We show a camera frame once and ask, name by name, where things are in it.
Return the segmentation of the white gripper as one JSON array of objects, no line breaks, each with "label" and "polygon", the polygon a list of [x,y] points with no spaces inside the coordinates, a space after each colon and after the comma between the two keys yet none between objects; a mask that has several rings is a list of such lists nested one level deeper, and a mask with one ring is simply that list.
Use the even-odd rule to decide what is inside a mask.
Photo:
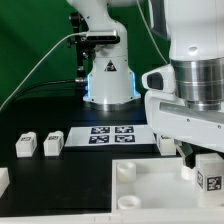
[{"label": "white gripper", "polygon": [[155,134],[179,140],[175,147],[184,166],[193,169],[196,164],[190,144],[224,153],[224,103],[220,111],[199,112],[187,108],[174,94],[148,90],[145,112]]}]

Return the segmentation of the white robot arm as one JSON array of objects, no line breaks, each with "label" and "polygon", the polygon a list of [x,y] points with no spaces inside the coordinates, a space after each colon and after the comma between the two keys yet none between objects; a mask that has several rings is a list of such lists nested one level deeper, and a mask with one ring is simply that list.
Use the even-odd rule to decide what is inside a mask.
[{"label": "white robot arm", "polygon": [[[135,0],[67,0],[96,46],[87,104],[117,109],[140,98],[128,66],[127,31],[107,8]],[[148,0],[151,27],[171,41],[170,62],[142,76],[147,124],[158,137],[224,153],[224,0]]]}]

